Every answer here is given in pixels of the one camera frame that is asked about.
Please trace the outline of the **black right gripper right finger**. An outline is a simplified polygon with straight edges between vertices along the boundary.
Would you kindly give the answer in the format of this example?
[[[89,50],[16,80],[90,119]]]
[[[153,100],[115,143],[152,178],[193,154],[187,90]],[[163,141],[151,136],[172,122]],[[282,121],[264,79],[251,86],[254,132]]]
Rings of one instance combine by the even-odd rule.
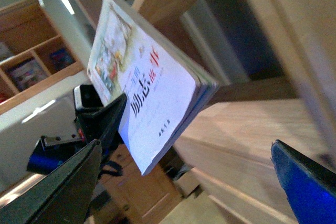
[[[335,223],[335,173],[276,140],[271,160],[299,223]]]

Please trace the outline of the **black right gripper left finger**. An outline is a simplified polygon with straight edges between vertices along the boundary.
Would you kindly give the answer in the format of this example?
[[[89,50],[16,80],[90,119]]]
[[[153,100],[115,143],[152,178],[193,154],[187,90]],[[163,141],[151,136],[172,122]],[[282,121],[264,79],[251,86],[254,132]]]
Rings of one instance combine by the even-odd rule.
[[[84,223],[96,186],[102,147],[94,140],[1,208],[1,223]]]

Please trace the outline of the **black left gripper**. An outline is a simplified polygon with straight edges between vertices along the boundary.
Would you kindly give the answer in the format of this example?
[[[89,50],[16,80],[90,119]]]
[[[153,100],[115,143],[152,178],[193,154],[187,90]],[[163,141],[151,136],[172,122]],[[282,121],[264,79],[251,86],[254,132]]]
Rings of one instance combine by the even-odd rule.
[[[103,106],[93,85],[82,84],[73,89],[73,98],[77,133],[71,137],[42,135],[28,160],[27,171],[47,175],[90,142],[99,140],[102,144],[100,174],[121,175],[121,165],[110,157],[123,144],[118,128],[127,104],[126,94]]]

